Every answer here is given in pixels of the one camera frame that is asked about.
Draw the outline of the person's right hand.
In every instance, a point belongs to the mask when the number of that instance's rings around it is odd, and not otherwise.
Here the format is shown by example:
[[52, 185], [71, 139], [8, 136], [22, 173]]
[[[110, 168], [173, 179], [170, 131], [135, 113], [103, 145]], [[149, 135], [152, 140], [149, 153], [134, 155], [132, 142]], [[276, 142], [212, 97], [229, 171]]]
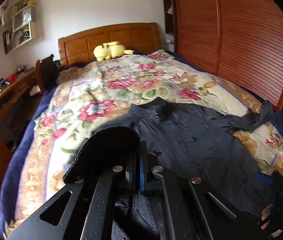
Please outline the person's right hand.
[[[271, 210], [272, 210], [273, 204], [267, 205], [262, 211], [261, 211], [261, 220], [264, 221], [266, 218], [270, 216]], [[265, 230], [265, 228], [268, 226], [269, 222], [262, 223], [261, 229]], [[271, 236], [273, 238], [276, 238], [282, 233], [282, 230], [277, 230], [276, 232], [272, 233]]]

